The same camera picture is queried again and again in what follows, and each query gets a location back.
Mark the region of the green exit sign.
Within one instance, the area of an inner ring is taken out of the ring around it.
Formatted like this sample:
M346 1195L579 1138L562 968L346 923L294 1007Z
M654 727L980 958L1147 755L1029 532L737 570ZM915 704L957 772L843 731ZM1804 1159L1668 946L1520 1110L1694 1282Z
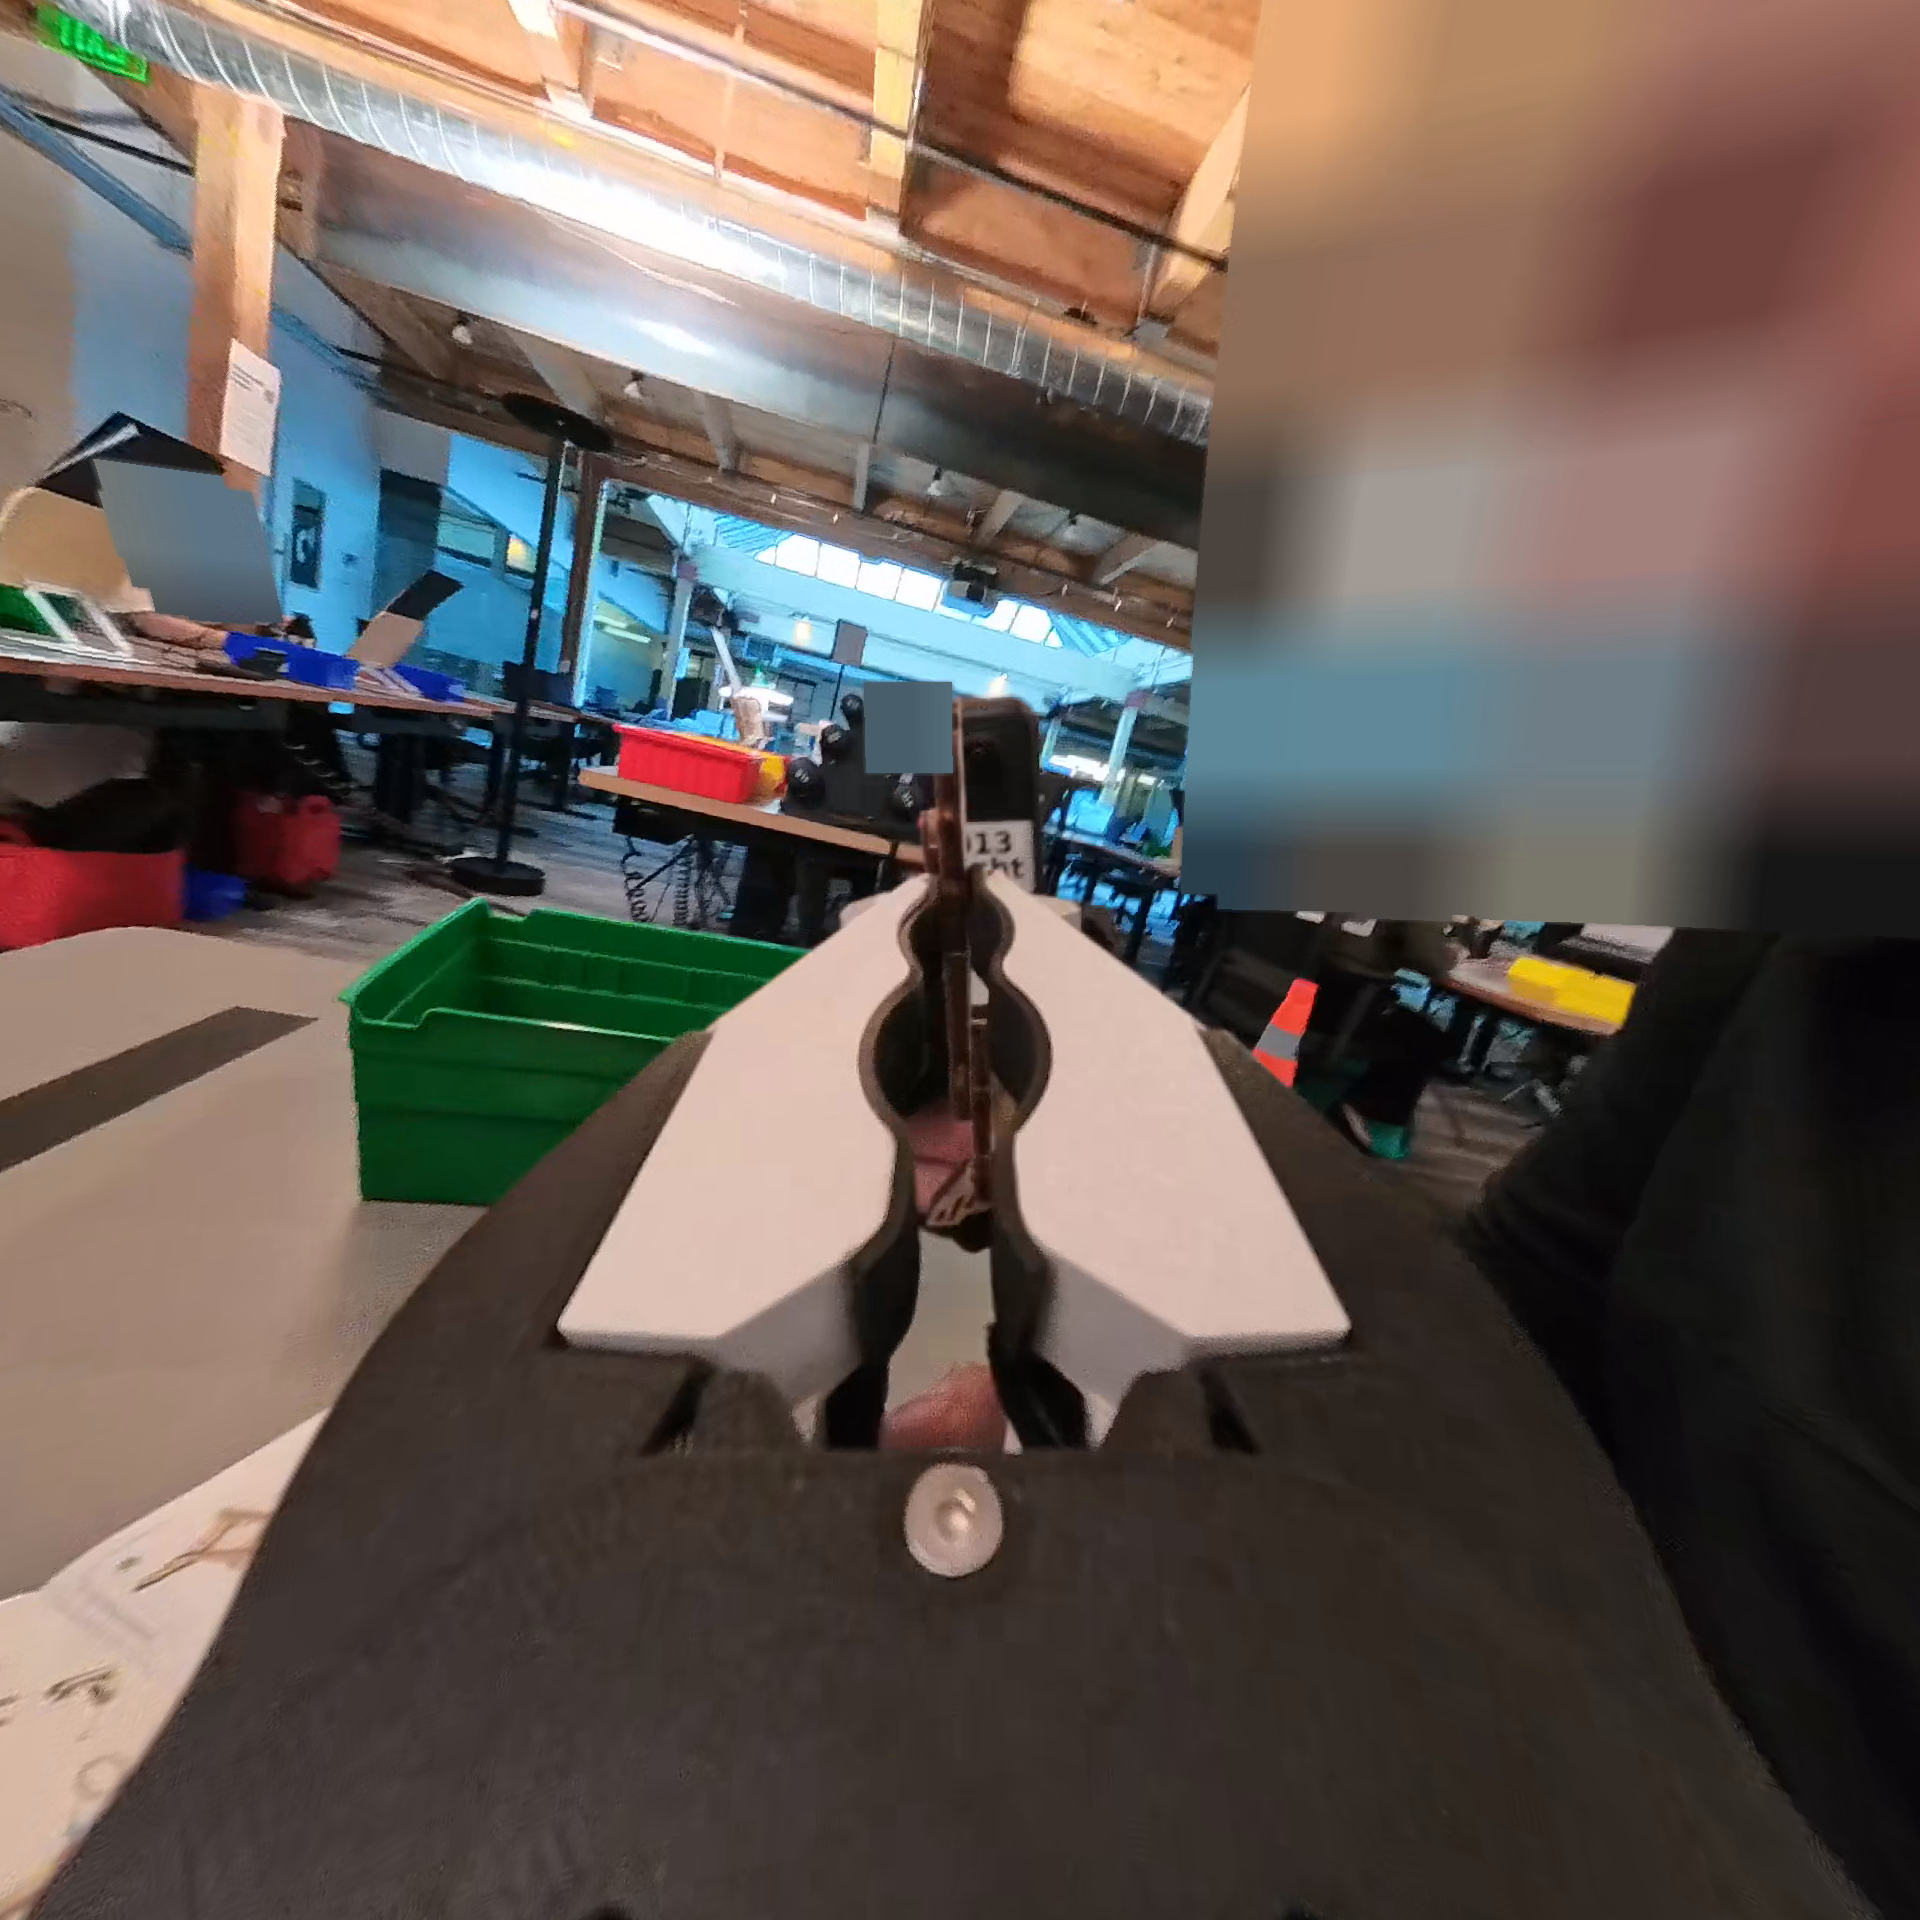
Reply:
M37 39L57 50L62 57L133 88L147 88L154 83L154 68L145 55L138 55L118 39L113 39L90 25L69 8L57 3L33 3L29 17Z

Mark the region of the wooden pillar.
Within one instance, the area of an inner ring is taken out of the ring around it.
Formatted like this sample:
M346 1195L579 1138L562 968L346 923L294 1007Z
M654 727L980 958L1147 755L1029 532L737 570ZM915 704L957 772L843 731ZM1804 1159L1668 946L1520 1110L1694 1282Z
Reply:
M186 344L186 432L219 460L233 489L265 478L219 457L229 340L272 359L284 119L269 103L194 84L193 303Z

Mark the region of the black wheeled device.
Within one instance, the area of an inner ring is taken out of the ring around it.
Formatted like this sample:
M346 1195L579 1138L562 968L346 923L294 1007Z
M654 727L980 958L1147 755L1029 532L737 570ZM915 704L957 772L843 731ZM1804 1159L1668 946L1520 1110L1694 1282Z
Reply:
M885 838L916 835L939 778L872 769L869 747L866 713L846 710L824 727L817 755L786 760L782 815Z

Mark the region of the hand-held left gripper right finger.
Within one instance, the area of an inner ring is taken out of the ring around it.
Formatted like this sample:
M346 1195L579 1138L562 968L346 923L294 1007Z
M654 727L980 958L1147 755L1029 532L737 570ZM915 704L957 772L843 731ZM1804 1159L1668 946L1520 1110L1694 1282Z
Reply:
M978 881L989 1366L1025 1450L1096 1448L1147 1376L1337 1354L1353 1321L1209 1036L1050 904Z

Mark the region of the instruction booklet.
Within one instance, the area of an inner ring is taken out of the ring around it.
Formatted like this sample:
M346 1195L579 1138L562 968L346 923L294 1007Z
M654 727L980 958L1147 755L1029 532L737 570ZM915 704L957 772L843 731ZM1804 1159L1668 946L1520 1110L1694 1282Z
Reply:
M317 1412L2 1604L2 1915L29 1915L202 1670Z

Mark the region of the person's left hand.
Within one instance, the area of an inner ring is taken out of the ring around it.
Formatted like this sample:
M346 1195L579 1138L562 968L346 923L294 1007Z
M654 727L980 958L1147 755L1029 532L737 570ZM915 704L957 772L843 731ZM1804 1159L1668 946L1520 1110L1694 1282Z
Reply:
M892 1451L978 1451L1005 1448L1009 1422L992 1367L980 1361L954 1367L939 1383L892 1409L881 1422L881 1448Z

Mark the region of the silver round air duct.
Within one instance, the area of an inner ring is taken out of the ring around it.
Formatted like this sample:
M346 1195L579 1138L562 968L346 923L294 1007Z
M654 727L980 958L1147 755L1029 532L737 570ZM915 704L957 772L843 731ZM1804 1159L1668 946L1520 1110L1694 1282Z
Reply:
M289 50L257 32L204 20L181 4L70 4L92 30L181 78L272 106L320 132L409 160L522 209L592 233L636 243L765 295L1010 377L1057 401L1204 447L1211 394L1132 346L1034 304L956 286L916 264L854 262L745 225L684 186L646 183L579 155L554 136L493 128L420 91L361 80L330 60Z

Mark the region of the green plastic bin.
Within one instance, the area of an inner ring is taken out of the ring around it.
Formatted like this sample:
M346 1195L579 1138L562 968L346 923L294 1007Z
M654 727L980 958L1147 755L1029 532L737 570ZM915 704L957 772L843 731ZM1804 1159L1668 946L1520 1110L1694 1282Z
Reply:
M342 994L366 1202L488 1210L800 948L467 902Z

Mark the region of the wooden top desk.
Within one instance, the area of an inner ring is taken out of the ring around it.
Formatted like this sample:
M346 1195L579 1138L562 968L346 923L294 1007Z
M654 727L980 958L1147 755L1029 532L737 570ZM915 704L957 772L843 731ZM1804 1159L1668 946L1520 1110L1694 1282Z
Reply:
M923 872L921 839L906 826L843 823L765 803L725 803L670 787L633 782L594 767L582 784L616 806L616 832L673 849L694 847L694 868L714 864L704 852L742 852L726 928L740 940L817 946L829 931L834 879L854 883L865 898Z
M9 726L157 731L250 731L289 739L293 713L312 713L337 734L371 736L374 770L342 800L350 835L428 855L454 852L459 838L417 823L422 803L450 817L454 832L493 818L498 793L513 793L531 726L571 727L577 713L554 704L526 710L488 695L430 700L393 667L320 655L306 680L293 678L285 649L259 642L242 660L181 648L134 648L110 657L4 633L2 719ZM452 800L428 780L425 750L459 752L488 736L488 795Z

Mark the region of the person's right forearm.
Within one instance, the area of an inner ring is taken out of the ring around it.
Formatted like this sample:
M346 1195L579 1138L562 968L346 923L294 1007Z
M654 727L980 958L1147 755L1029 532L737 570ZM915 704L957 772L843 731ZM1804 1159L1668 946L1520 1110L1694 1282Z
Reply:
M1916 940L1675 931L1461 1240L1760 1759L1916 1915Z

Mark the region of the white paper notice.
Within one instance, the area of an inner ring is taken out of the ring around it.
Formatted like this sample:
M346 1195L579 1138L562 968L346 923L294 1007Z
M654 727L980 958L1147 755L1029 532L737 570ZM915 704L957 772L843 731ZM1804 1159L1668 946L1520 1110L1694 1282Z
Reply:
M261 478L274 470L281 415L281 370L241 338L229 340L219 406L219 457Z

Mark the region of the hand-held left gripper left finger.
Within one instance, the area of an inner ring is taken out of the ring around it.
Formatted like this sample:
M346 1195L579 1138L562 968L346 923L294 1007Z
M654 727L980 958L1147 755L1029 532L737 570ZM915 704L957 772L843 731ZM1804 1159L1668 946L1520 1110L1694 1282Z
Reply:
M873 897L699 1033L560 1310L571 1354L755 1376L813 1404L825 1446L878 1442L921 1289L915 1155L881 1056L904 1015L916 1083L929 902L926 881Z

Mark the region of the red plastic bin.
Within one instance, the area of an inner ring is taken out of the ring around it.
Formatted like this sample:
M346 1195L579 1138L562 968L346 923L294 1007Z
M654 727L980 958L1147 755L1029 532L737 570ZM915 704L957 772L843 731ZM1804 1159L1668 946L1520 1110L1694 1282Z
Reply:
M619 780L725 806L762 795L762 755L704 734L673 727L616 727Z
M24 951L110 928L179 928L186 852L78 852L2 847L2 948Z
M342 857L342 817L324 795L246 791L232 806L229 874L246 884L306 897L331 883Z

